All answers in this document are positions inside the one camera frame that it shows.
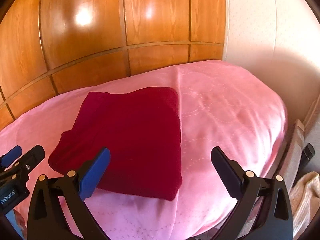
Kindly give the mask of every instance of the blue gripper pad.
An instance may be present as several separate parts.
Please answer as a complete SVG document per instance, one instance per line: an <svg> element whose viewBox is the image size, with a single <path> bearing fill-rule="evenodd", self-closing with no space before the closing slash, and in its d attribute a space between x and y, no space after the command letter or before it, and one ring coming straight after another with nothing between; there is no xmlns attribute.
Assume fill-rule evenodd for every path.
<svg viewBox="0 0 320 240"><path fill-rule="evenodd" d="M109 163L110 151L107 148L104 148L92 161L90 168L87 170L79 183L79 196L82 201L91 197Z"/></svg>
<svg viewBox="0 0 320 240"><path fill-rule="evenodd" d="M11 149L7 154L0 158L0 167L8 168L16 159L22 155L22 149L19 145Z"/></svg>

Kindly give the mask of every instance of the towel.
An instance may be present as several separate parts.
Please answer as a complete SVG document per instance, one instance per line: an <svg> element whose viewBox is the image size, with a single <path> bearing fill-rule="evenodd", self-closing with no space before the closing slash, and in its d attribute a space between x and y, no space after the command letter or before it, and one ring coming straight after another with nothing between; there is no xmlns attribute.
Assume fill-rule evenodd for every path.
<svg viewBox="0 0 320 240"><path fill-rule="evenodd" d="M320 207L320 181L315 171L304 175L289 193L293 215L293 240L299 238Z"/></svg>
<svg viewBox="0 0 320 240"><path fill-rule="evenodd" d="M177 92L148 87L126 94L90 92L71 130L61 135L50 167L67 174L101 148L111 161L98 188L172 201L182 184Z"/></svg>

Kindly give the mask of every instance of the black object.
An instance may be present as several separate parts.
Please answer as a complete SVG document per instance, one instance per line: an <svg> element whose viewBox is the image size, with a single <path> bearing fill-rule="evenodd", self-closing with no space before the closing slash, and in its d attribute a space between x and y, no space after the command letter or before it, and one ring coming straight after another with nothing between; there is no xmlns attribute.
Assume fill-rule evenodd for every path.
<svg viewBox="0 0 320 240"><path fill-rule="evenodd" d="M0 213L4 215L29 196L26 186L28 174L44 159L43 148L36 145L16 161L12 168L4 171L19 156L20 149L19 146L15 147L0 159Z"/></svg>
<svg viewBox="0 0 320 240"><path fill-rule="evenodd" d="M231 197L238 200L231 214L211 240L292 240L293 223L288 192L283 178L257 177L233 160L219 147L213 148L211 161ZM256 198L263 196L257 218L251 231L237 238Z"/></svg>
<svg viewBox="0 0 320 240"><path fill-rule="evenodd" d="M84 199L90 197L110 161L108 149L102 149L78 171L60 178L40 175L32 194L28 214L28 240L79 240L64 217L58 196L64 196L70 213L85 240L110 240L97 224Z"/></svg>
<svg viewBox="0 0 320 240"><path fill-rule="evenodd" d="M309 161L313 158L316 154L315 149L313 148L311 143L308 143L307 146L303 149L301 154L301 160L298 168L298 172L302 171L305 166L309 163Z"/></svg>
<svg viewBox="0 0 320 240"><path fill-rule="evenodd" d="M36 146L33 150L40 151L42 147L39 147ZM292 240L291 207L281 176L265 179L257 177L252 171L244 172L241 166L236 161L229 160L219 147L213 148L211 160L230 196L238 200L212 240ZM48 179L45 175L40 175L29 208L28 240L110 240L83 201L92 195L109 161L109 150L102 149L94 160L85 162L78 171L69 171L64 177ZM25 173L23 169L15 173L20 174L22 184L26 181L23 179ZM65 197L83 238L70 231L58 196ZM259 196L263 196L264 199L250 233L237 238ZM2 223L2 218L0 217L1 240L21 240L7 221Z"/></svg>

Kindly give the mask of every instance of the label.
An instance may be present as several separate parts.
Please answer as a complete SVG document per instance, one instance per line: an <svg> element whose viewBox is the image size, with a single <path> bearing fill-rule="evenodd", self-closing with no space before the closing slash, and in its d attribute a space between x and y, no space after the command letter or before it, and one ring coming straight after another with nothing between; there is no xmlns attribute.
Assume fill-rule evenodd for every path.
<svg viewBox="0 0 320 240"><path fill-rule="evenodd" d="M5 208L17 197L18 197L17 191L14 188L11 188L0 196L0 204L2 205L3 208Z"/></svg>

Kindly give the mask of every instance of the white wall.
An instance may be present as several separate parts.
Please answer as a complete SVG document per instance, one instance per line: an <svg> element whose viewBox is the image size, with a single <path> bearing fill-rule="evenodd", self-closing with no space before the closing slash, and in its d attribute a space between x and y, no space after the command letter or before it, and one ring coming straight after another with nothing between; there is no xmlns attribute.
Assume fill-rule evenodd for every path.
<svg viewBox="0 0 320 240"><path fill-rule="evenodd" d="M225 60L252 72L303 121L320 92L320 24L305 0L227 0Z"/></svg>

